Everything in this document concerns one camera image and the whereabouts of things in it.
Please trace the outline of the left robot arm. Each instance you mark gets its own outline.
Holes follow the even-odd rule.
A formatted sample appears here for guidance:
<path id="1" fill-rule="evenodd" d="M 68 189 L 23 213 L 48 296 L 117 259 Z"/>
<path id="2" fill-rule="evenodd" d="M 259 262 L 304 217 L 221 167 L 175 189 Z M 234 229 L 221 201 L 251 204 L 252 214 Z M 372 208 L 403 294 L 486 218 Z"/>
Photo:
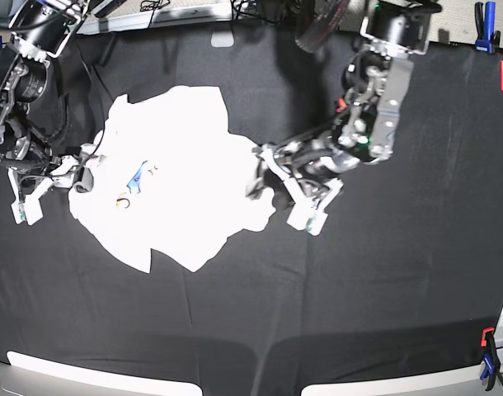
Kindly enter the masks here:
<path id="1" fill-rule="evenodd" d="M 436 1 L 364 2 L 360 42 L 335 114 L 282 143 L 255 148 L 258 166 L 247 198 L 257 200 L 270 188 L 283 207 L 306 200 L 318 207 L 341 191 L 344 173 L 388 160 L 413 58 L 428 50 L 430 19 L 441 11 Z"/>

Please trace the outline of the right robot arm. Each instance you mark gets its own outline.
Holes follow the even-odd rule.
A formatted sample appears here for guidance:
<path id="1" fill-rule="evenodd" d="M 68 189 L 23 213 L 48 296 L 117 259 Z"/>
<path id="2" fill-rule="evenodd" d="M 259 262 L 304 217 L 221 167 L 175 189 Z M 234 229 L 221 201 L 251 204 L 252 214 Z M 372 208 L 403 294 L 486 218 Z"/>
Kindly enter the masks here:
<path id="1" fill-rule="evenodd" d="M 29 117 L 50 83 L 62 84 L 58 57 L 86 21 L 89 1 L 25 1 L 0 31 L 11 39 L 0 48 L 0 163 L 16 193 L 31 192 L 61 161 L 56 147 L 70 126 L 68 100 L 59 94 L 60 124 L 39 127 Z"/>

